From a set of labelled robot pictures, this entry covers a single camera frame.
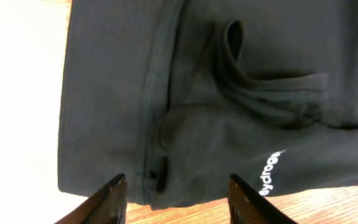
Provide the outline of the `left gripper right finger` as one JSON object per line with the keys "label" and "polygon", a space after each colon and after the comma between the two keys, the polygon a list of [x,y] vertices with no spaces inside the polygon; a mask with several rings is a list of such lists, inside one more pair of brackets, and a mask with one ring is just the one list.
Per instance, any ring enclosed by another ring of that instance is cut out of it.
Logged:
{"label": "left gripper right finger", "polygon": [[236,174],[230,175],[227,201],[231,224],[296,224]]}

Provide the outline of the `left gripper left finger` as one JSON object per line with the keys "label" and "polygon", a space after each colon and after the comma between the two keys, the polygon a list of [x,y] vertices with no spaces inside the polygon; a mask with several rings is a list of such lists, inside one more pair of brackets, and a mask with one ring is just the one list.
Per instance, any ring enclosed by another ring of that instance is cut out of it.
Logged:
{"label": "left gripper left finger", "polygon": [[125,224],[127,180],[118,174],[55,224]]}

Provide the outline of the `black t-shirt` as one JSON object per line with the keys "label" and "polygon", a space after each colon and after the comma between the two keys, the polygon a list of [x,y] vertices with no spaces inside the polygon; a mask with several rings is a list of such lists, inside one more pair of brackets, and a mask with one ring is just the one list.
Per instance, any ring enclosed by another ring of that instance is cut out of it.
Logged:
{"label": "black t-shirt", "polygon": [[58,188],[154,209],[358,185],[358,0],[74,0]]}

